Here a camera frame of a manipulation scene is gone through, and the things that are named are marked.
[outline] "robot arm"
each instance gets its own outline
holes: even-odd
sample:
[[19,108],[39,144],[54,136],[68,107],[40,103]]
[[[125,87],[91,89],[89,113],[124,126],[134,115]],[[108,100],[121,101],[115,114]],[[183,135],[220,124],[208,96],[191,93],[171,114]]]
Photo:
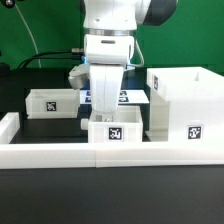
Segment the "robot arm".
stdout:
[[[85,6],[84,50],[89,63],[92,109],[112,120],[123,72],[134,54],[137,24],[160,25],[177,0],[81,0]],[[70,83],[76,76],[70,73]]]

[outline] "black cable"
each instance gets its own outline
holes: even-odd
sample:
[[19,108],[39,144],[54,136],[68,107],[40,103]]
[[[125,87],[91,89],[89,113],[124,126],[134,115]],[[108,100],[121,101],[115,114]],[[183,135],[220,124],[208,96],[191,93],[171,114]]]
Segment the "black cable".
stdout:
[[18,68],[26,68],[27,65],[29,65],[33,60],[46,60],[46,59],[49,59],[49,60],[81,60],[81,57],[63,57],[63,58],[58,58],[58,57],[35,57],[35,58],[30,58],[30,59],[27,59],[25,61],[23,61],[23,66],[19,66]]
[[19,64],[18,68],[21,68],[21,67],[22,68],[26,68],[29,65],[29,63],[31,63],[33,60],[43,59],[43,58],[39,58],[41,56],[55,55],[55,54],[72,54],[72,55],[82,56],[83,52],[82,51],[80,51],[80,52],[73,52],[72,50],[47,51],[47,52],[36,54],[36,55],[32,56],[31,58],[22,61]]

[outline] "green backdrop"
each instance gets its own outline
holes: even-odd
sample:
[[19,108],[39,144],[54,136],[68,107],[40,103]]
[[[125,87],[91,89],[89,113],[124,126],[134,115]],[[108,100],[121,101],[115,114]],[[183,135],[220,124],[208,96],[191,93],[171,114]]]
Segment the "green backdrop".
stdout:
[[[76,0],[17,2],[39,52],[83,47],[83,15]],[[137,39],[146,67],[203,66],[224,73],[224,1],[179,0],[160,27],[139,26]],[[35,54],[17,10],[0,5],[0,61],[12,68]],[[43,61],[44,67],[71,67],[71,61]]]

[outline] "white container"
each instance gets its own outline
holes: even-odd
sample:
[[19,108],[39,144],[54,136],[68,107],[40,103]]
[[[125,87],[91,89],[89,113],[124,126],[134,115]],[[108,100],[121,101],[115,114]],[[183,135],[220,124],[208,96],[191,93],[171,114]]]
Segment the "white container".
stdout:
[[113,122],[98,122],[92,112],[88,122],[89,143],[142,142],[142,117],[139,106],[118,106]]
[[19,113],[7,113],[0,121],[0,144],[9,144],[19,128]]
[[26,98],[28,119],[76,118],[79,90],[32,89]]
[[221,141],[224,78],[201,67],[147,70],[152,141]]

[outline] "open white box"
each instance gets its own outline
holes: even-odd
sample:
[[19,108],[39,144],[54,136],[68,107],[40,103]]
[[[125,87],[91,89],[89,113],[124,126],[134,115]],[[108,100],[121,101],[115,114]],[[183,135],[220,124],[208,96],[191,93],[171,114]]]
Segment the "open white box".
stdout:
[[222,141],[222,76],[201,67],[148,69],[147,84],[152,141]]
[[76,118],[79,90],[32,89],[26,98],[28,119]]
[[113,122],[97,122],[92,112],[88,121],[88,142],[142,142],[142,117],[139,106],[118,106]]
[[[186,68],[186,74],[190,74],[191,68]],[[192,83],[197,92],[197,88],[202,88],[207,83],[207,87],[211,87],[212,83],[215,87],[212,87],[212,91],[207,90],[207,97],[214,98],[216,95],[223,95],[223,78],[217,76],[214,82],[211,81],[210,75],[212,73],[202,68],[196,68],[198,71],[205,72],[205,76],[189,75],[189,80],[185,80],[184,83]],[[161,96],[168,99],[180,98],[181,94],[186,93],[186,89],[177,89],[178,95],[175,98],[174,89],[175,79],[169,81],[169,77],[164,78],[171,84],[169,88],[161,89]],[[192,79],[199,79],[202,82],[195,82]],[[202,99],[201,92],[197,92],[196,98]],[[13,116],[8,116],[7,123],[5,119],[4,127],[9,128]],[[22,168],[64,168],[64,167],[130,167],[130,166],[163,166],[163,165],[214,165],[224,164],[224,138],[214,140],[214,138],[208,141],[165,141],[165,142],[147,142],[147,143],[86,143],[86,144],[18,144],[0,145],[0,169],[22,169]]]

